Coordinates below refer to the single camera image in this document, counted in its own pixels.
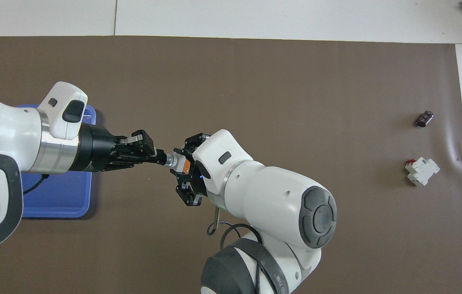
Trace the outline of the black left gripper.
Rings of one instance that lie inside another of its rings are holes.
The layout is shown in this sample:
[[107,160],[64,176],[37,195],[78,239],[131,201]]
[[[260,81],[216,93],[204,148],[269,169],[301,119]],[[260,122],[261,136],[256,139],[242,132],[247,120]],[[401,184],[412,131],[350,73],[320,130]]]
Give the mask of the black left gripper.
[[139,129],[126,137],[114,136],[99,125],[81,125],[71,171],[106,172],[130,169],[143,163],[166,163],[166,154],[156,154],[154,142],[145,130]]

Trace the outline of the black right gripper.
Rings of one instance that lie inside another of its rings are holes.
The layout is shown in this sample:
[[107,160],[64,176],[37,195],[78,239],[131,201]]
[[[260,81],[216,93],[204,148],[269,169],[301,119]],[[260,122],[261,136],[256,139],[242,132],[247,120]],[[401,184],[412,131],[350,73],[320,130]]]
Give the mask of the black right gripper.
[[[210,134],[199,133],[185,139],[182,148],[174,148],[173,152],[191,158],[193,153],[199,148],[203,142],[209,139]],[[205,179],[210,179],[211,176],[206,167],[195,161],[195,169],[188,174],[179,173],[176,171],[170,172],[176,177],[177,186],[176,193],[187,206],[199,206],[202,203],[203,195],[207,196],[207,187]]]

